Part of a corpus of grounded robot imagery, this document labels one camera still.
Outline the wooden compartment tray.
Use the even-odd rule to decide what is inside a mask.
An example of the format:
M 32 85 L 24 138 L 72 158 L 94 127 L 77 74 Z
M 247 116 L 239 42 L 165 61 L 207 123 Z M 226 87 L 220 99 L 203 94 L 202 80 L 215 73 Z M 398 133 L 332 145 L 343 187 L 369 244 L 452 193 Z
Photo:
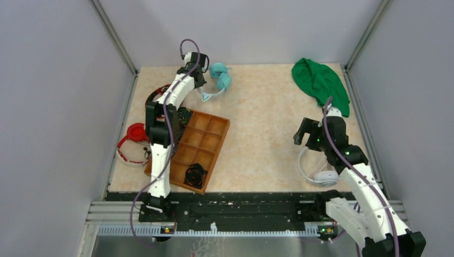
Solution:
M 193 110 L 192 117 L 184 127 L 177 143 L 177 151 L 170 162 L 171 185 L 204 195 L 218 156 L 230 127 L 230 120 Z M 150 171 L 152 158 L 146 169 Z M 208 174 L 202 189 L 184 184 L 185 171 L 193 163 L 200 163 Z

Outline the red and black headphones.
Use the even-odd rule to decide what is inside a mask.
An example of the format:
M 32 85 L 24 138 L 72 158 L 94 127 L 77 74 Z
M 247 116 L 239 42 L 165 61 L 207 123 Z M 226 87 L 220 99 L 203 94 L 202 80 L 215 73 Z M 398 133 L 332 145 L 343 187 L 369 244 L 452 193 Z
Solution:
M 145 108 L 152 106 L 152 105 L 162 105 L 158 102 L 158 99 L 163 96 L 163 94 L 169 89 L 171 84 L 166 84 L 162 87 L 157 88 L 154 90 L 146 99 L 145 101 Z

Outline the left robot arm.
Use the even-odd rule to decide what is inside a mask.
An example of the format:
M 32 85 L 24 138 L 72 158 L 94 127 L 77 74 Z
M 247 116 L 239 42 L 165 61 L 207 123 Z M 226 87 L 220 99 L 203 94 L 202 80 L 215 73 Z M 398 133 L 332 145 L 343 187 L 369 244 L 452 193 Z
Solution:
M 181 130 L 177 110 L 190 91 L 206 83 L 203 75 L 206 69 L 204 62 L 186 63 L 159 99 L 146 102 L 145 133 L 150 142 L 152 163 L 143 213 L 153 215 L 158 221 L 168 220 L 172 213 L 168 199 L 170 162 Z

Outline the red and white headphones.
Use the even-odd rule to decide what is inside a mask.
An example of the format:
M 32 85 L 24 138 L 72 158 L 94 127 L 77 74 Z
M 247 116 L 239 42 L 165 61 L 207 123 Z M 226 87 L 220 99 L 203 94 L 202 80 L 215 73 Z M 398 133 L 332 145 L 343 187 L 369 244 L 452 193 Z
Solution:
M 116 146 L 116 157 L 128 167 L 144 167 L 149 163 L 151 150 L 144 123 L 134 123 Z

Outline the teal cat-ear headphones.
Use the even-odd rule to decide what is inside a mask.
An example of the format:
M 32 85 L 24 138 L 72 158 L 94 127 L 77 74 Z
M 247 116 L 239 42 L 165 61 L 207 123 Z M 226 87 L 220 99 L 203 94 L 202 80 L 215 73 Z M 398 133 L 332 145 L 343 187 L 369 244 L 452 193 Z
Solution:
M 229 68 L 223 63 L 214 63 L 208 68 L 209 75 L 212 79 L 216 80 L 217 93 L 207 93 L 201 88 L 198 88 L 198 92 L 201 95 L 203 102 L 207 102 L 212 97 L 220 96 L 224 94 L 231 86 L 232 78 L 229 74 Z

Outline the black yellow rolled item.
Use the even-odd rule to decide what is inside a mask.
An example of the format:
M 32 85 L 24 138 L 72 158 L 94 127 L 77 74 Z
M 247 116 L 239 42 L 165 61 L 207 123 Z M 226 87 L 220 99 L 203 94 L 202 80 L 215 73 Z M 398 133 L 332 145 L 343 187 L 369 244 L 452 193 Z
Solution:
M 192 117 L 192 113 L 193 111 L 187 107 L 179 107 L 177 114 L 180 124 L 187 126 Z

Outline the green cloth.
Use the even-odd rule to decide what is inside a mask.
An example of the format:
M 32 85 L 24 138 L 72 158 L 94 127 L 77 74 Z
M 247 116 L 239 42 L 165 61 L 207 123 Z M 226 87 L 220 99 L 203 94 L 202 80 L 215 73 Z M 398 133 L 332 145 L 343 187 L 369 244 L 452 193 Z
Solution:
M 324 106 L 331 97 L 331 104 L 341 111 L 342 116 L 350 116 L 347 91 L 340 77 L 329 66 L 302 58 L 294 64 L 291 75 L 297 87 L 314 98 L 318 106 Z

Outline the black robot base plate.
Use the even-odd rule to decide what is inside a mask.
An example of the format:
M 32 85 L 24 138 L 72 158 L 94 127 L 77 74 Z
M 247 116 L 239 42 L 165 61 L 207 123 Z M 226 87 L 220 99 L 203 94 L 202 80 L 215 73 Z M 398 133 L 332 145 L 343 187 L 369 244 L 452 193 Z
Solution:
M 167 209 L 159 213 L 148 207 L 151 200 L 143 193 L 135 209 L 141 224 L 169 222 L 178 232 L 208 231 L 212 225 L 219 232 L 299 232 L 310 224 L 334 225 L 315 203 L 317 197 L 314 192 L 171 193 Z

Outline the black orange rolled item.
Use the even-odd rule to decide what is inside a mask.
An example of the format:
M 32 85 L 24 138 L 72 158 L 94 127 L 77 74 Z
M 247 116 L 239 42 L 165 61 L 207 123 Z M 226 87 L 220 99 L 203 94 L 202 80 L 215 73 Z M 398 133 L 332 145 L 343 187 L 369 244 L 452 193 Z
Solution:
M 184 184 L 190 187 L 202 189 L 208 171 L 200 163 L 191 164 L 185 171 Z

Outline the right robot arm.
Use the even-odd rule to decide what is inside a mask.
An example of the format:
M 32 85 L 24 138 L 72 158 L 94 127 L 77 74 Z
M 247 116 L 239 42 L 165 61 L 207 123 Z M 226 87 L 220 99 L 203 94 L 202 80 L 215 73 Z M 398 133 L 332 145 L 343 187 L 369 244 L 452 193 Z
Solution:
M 304 118 L 293 136 L 294 144 L 309 138 L 306 149 L 323 152 L 328 163 L 345 181 L 359 209 L 348 206 L 337 190 L 319 193 L 315 216 L 327 221 L 333 218 L 354 239 L 362 256 L 422 256 L 426 239 L 412 231 L 398 216 L 378 186 L 362 149 L 349 142 L 342 117 L 328 116 L 322 121 Z

